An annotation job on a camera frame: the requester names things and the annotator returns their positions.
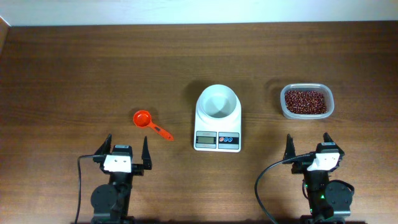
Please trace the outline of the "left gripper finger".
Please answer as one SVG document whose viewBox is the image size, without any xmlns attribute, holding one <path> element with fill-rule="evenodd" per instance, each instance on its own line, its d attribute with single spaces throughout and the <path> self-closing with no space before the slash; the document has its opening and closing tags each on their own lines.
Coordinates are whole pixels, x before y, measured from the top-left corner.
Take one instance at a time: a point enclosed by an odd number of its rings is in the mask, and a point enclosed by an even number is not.
<svg viewBox="0 0 398 224">
<path fill-rule="evenodd" d="M 104 143 L 96 150 L 96 156 L 102 156 L 110 153 L 111 150 L 111 140 L 112 134 L 108 134 L 108 137 L 105 139 Z"/>
<path fill-rule="evenodd" d="M 149 153 L 147 136 L 144 138 L 141 158 L 143 161 L 143 168 L 145 170 L 151 170 L 152 169 L 152 159 L 151 159 L 150 153 Z"/>
</svg>

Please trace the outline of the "orange measuring scoop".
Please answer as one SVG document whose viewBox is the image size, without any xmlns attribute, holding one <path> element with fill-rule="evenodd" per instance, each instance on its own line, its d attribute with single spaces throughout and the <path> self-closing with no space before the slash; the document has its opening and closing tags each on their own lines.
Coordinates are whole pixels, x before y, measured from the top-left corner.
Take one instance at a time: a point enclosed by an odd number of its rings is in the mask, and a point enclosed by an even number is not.
<svg viewBox="0 0 398 224">
<path fill-rule="evenodd" d="M 139 128 L 153 129 L 157 134 L 168 141 L 174 140 L 174 137 L 168 131 L 152 122 L 152 116 L 146 110 L 139 110 L 135 112 L 133 115 L 133 123 Z"/>
</svg>

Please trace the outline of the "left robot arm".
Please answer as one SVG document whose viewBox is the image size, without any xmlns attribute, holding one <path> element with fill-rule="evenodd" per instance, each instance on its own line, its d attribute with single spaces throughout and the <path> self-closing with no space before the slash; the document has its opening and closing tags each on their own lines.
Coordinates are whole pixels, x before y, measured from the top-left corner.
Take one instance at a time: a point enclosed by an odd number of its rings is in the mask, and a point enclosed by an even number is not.
<svg viewBox="0 0 398 224">
<path fill-rule="evenodd" d="M 109 135 L 94 153 L 93 161 L 99 164 L 104 174 L 109 175 L 109 182 L 95 188 L 91 194 L 91 205 L 94 209 L 92 223 L 133 224 L 133 217 L 128 215 L 135 176 L 143 176 L 145 170 L 152 169 L 147 138 L 144 138 L 141 164 L 133 163 L 132 147 L 111 144 Z"/>
</svg>

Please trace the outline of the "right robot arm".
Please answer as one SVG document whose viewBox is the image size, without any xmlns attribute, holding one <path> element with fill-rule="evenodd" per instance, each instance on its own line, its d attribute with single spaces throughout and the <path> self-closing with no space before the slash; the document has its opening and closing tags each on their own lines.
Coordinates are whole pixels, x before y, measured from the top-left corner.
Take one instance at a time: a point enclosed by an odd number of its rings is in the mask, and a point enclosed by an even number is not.
<svg viewBox="0 0 398 224">
<path fill-rule="evenodd" d="M 344 223 L 351 215 L 354 187 L 342 180 L 331 180 L 330 174 L 339 168 L 345 153 L 328 133 L 323 142 L 308 154 L 296 155 L 293 138 L 287 135 L 284 164 L 292 164 L 293 174 L 302 174 L 302 192 L 308 200 L 310 215 L 300 217 L 300 223 Z"/>
</svg>

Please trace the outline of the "white digital kitchen scale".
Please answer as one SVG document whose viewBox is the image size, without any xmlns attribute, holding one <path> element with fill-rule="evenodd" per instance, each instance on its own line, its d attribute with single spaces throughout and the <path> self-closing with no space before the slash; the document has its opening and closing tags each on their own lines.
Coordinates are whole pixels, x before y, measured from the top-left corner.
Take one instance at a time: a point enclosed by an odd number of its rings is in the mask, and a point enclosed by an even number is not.
<svg viewBox="0 0 398 224">
<path fill-rule="evenodd" d="M 207 117 L 197 109 L 195 111 L 195 125 L 193 148 L 197 151 L 211 152 L 239 152 L 242 149 L 242 116 L 241 104 L 233 114 L 221 119 Z"/>
</svg>

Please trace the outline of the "red adzuki beans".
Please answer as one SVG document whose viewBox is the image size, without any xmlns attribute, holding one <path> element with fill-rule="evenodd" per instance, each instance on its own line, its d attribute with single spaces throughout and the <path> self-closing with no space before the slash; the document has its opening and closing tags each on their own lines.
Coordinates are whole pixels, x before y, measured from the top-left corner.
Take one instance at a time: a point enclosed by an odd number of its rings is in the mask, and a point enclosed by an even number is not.
<svg viewBox="0 0 398 224">
<path fill-rule="evenodd" d="M 291 113 L 324 114 L 326 101 L 322 93 L 317 91 L 290 90 L 285 93 L 285 104 Z"/>
</svg>

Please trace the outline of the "clear plastic container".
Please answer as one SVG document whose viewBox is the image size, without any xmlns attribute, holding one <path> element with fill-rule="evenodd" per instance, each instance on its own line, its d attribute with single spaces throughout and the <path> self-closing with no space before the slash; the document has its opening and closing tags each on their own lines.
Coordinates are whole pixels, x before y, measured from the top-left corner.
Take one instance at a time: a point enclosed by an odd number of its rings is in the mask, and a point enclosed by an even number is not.
<svg viewBox="0 0 398 224">
<path fill-rule="evenodd" d="M 319 83 L 294 83 L 280 93 L 283 115 L 288 119 L 324 119 L 335 109 L 331 90 Z"/>
</svg>

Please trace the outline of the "white round bowl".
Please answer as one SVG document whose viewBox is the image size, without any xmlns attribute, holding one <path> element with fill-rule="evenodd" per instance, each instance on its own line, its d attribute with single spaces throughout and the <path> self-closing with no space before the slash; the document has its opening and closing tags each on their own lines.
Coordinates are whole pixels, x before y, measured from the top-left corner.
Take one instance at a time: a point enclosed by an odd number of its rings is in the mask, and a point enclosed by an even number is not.
<svg viewBox="0 0 398 224">
<path fill-rule="evenodd" d="M 225 85 L 211 85 L 205 88 L 197 101 L 197 109 L 207 117 L 226 118 L 233 114 L 238 105 L 235 92 Z"/>
</svg>

